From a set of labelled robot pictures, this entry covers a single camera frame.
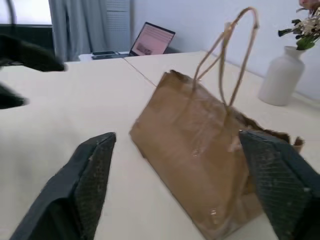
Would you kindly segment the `open laptop with pink screen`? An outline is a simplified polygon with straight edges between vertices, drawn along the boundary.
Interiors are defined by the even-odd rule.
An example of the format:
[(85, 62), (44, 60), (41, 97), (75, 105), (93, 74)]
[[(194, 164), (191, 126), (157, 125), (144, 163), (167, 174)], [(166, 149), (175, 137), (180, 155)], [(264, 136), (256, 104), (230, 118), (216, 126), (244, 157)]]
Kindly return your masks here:
[(175, 35), (176, 33), (172, 30), (146, 21), (128, 54), (95, 55), (92, 57), (92, 60), (162, 55), (169, 47)]

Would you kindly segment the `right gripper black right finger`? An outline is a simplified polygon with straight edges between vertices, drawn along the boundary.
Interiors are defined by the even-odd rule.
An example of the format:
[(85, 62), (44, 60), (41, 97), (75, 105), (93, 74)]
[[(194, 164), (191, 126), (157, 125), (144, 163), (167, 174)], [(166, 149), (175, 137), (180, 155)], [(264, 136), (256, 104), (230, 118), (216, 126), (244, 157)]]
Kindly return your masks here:
[(239, 139), (278, 240), (320, 240), (320, 174), (279, 138), (241, 130)]

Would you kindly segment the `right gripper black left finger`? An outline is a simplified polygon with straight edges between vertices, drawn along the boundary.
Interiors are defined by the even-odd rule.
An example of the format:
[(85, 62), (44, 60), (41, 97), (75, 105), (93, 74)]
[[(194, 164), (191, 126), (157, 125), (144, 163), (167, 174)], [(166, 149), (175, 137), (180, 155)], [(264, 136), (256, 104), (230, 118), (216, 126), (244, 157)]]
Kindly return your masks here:
[(94, 240), (107, 194), (114, 132), (81, 143), (45, 184), (9, 240)]

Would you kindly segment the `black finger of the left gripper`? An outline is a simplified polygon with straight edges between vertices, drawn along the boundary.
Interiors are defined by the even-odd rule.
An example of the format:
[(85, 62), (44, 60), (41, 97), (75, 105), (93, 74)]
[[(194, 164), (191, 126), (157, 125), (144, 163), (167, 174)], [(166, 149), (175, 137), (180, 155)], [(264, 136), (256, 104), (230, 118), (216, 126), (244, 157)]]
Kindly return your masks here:
[(0, 110), (21, 107), (29, 104), (29, 100), (0, 83)]
[(40, 72), (63, 72), (66, 69), (63, 61), (45, 48), (0, 34), (0, 68), (11, 62)]

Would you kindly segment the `white ceramic vase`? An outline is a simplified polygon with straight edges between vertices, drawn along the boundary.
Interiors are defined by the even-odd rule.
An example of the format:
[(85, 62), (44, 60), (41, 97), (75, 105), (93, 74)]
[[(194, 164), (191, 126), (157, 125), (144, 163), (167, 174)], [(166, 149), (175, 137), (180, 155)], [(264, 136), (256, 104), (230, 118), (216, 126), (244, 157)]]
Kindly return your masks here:
[(258, 98), (269, 105), (283, 107), (289, 104), (292, 94), (305, 70), (301, 60), (304, 50), (285, 46), (281, 56), (270, 62), (258, 92)]

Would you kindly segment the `white side desk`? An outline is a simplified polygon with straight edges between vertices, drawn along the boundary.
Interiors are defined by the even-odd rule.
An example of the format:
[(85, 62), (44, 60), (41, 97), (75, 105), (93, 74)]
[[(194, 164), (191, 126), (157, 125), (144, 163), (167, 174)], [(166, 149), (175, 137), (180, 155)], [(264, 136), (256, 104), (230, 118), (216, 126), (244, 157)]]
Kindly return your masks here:
[[(129, 53), (128, 51), (115, 52), (116, 55), (126, 55), (128, 53)], [(182, 51), (170, 46), (164, 52), (164, 54), (177, 54), (177, 53), (182, 53)], [(81, 54), (78, 56), (78, 60), (81, 62), (88, 62), (93, 60), (92, 57), (95, 57), (93, 53)]]

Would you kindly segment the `white flowers with green leaves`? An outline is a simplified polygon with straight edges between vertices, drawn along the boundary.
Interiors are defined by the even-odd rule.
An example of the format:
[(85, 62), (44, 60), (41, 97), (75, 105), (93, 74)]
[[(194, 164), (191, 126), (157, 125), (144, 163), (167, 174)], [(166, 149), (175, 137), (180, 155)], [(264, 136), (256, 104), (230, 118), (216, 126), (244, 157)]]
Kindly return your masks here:
[(305, 18), (296, 18), (291, 21), (292, 27), (278, 30), (277, 35), (283, 37), (293, 34), (296, 39), (297, 51), (306, 51), (313, 48), (320, 41), (320, 0), (300, 0), (297, 13), (307, 11)]

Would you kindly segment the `white perforated panel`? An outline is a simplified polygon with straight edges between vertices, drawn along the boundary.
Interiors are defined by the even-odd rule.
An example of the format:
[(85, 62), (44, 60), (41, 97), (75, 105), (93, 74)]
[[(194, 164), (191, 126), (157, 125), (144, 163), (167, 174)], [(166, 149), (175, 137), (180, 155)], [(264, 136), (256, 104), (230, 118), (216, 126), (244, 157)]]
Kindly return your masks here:
[(131, 0), (105, 0), (106, 45), (108, 50), (131, 49)]

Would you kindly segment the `grey curtain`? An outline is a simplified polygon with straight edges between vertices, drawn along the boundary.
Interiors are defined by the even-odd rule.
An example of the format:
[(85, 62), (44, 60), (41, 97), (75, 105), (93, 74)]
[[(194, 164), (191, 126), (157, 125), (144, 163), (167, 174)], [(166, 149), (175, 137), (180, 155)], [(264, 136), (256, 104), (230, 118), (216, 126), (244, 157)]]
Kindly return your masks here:
[(55, 55), (74, 62), (107, 47), (106, 0), (48, 0)]

